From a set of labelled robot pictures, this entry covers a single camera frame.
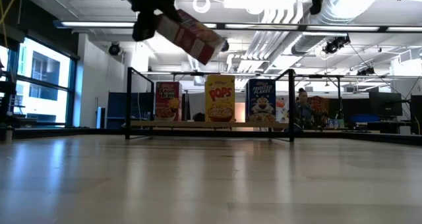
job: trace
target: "ductwork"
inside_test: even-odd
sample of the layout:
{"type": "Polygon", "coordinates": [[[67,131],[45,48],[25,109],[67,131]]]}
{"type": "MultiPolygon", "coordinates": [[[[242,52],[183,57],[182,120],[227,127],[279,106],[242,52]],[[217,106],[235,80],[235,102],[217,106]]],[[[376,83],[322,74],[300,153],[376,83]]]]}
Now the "ductwork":
{"type": "MultiPolygon", "coordinates": [[[[352,20],[364,13],[376,0],[324,0],[320,14],[307,14],[301,20],[302,24],[349,24],[352,20]]],[[[280,54],[304,55],[320,44],[325,36],[304,36],[302,33],[289,33],[283,44],[270,58],[270,65],[284,69],[298,62],[302,57],[280,56],[280,54]]]]}

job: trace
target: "pops cereal box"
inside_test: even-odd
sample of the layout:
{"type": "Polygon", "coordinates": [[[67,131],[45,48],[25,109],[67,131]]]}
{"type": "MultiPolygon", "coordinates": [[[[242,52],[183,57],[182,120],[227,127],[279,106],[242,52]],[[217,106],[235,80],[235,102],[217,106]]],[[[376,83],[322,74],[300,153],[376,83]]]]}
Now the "pops cereal box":
{"type": "Polygon", "coordinates": [[[157,82],[156,121],[180,121],[182,116],[182,85],[178,82],[157,82]]]}
{"type": "Polygon", "coordinates": [[[276,122],[276,81],[250,79],[246,85],[247,122],[276,122]]]}
{"type": "Polygon", "coordinates": [[[161,14],[158,16],[157,32],[206,65],[222,50],[226,41],[185,11],[177,12],[182,23],[174,22],[161,14]]]}
{"type": "Polygon", "coordinates": [[[205,83],[205,121],[235,121],[235,77],[210,75],[205,83]]]}

